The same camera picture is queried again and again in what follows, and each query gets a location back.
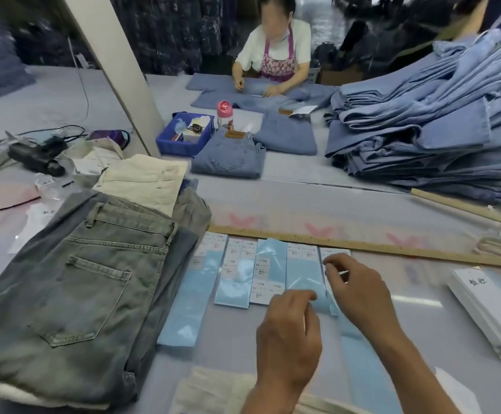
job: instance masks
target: wooden ruler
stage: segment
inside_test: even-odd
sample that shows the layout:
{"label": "wooden ruler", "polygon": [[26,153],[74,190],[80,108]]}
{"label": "wooden ruler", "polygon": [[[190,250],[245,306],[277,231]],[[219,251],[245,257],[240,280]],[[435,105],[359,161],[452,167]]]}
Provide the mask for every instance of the wooden ruler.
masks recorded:
{"label": "wooden ruler", "polygon": [[285,242],[311,244],[330,248],[347,248],[348,250],[365,251],[370,253],[390,254],[392,256],[419,257],[430,260],[465,263],[471,265],[487,265],[501,267],[501,257],[480,254],[460,254],[422,248],[406,248],[390,244],[377,244],[346,239],[315,238],[309,235],[289,234],[286,232],[262,231],[258,229],[240,229],[225,225],[210,225],[207,229],[219,234],[237,235],[250,238],[274,238]]}
{"label": "wooden ruler", "polygon": [[470,214],[483,216],[492,221],[501,222],[500,212],[490,210],[483,206],[471,205],[467,202],[446,198],[444,196],[436,195],[434,193],[429,193],[427,191],[418,189],[412,189],[412,195],[417,196],[418,198],[423,198],[436,203],[440,203],[441,205],[449,206],[450,208],[461,209],[462,211],[469,212]]}

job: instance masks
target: back pocket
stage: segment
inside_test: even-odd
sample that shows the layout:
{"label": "back pocket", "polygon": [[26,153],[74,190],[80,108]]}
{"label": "back pocket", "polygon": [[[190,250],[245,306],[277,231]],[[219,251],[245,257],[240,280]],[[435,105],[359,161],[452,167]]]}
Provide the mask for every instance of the back pocket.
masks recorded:
{"label": "back pocket", "polygon": [[70,256],[32,327],[51,347],[93,340],[114,311],[131,272]]}
{"label": "back pocket", "polygon": [[246,150],[241,148],[233,148],[232,150],[222,148],[220,151],[222,154],[212,159],[212,163],[216,166],[225,171],[231,171],[245,165],[245,159],[247,158]]}

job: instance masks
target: blue basket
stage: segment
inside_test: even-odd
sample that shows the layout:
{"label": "blue basket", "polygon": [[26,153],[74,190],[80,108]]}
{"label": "blue basket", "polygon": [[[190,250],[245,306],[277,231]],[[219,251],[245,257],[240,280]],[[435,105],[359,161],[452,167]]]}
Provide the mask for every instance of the blue basket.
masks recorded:
{"label": "blue basket", "polygon": [[[210,123],[201,133],[198,142],[180,142],[171,140],[176,135],[176,131],[174,128],[176,126],[176,123],[178,122],[178,119],[183,119],[185,124],[189,126],[189,124],[191,124],[191,120],[193,120],[194,118],[199,118],[200,116],[210,116]],[[201,149],[204,148],[206,143],[212,137],[213,133],[214,133],[214,117],[212,115],[204,115],[202,113],[179,112],[164,128],[161,134],[157,136],[156,142],[158,151],[160,151],[160,154],[162,155],[194,157],[199,152],[201,152]]]}

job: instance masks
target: white cord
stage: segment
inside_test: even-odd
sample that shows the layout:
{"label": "white cord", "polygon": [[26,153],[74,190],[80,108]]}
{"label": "white cord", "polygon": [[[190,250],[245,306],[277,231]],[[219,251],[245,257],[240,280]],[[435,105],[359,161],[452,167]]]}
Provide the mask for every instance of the white cord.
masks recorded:
{"label": "white cord", "polygon": [[84,96],[85,96],[85,103],[86,103],[86,110],[85,110],[85,117],[82,120],[82,122],[85,122],[86,119],[88,118],[89,115],[89,99],[88,99],[88,93],[85,91],[85,85],[84,85],[84,80],[81,77],[81,72],[80,68],[78,68],[78,62],[76,62],[76,57],[74,56],[74,49],[72,48],[72,43],[70,41],[70,36],[67,36],[68,39],[68,47],[70,48],[70,54],[72,55],[72,61],[74,61],[74,66],[76,67],[76,71],[78,71],[78,77],[80,78],[81,82],[81,87],[84,90]]}

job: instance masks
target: pink heart print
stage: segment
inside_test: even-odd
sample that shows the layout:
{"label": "pink heart print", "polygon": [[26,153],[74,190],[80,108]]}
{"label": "pink heart print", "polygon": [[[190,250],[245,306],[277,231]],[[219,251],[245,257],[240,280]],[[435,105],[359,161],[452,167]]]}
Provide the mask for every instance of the pink heart print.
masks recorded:
{"label": "pink heart print", "polygon": [[414,235],[412,235],[404,240],[401,240],[396,235],[389,232],[387,234],[387,238],[391,243],[393,243],[395,246],[399,246],[399,247],[419,248],[419,246],[421,244],[421,238],[416,237]]}
{"label": "pink heart print", "polygon": [[313,226],[309,222],[306,222],[304,224],[304,227],[308,230],[308,232],[314,238],[329,238],[331,236],[331,234],[333,233],[333,228],[331,228],[331,227],[318,229],[317,227]]}
{"label": "pink heart print", "polygon": [[229,214],[229,220],[231,221],[231,224],[237,228],[250,228],[254,222],[256,222],[256,216],[239,219],[236,215]]}

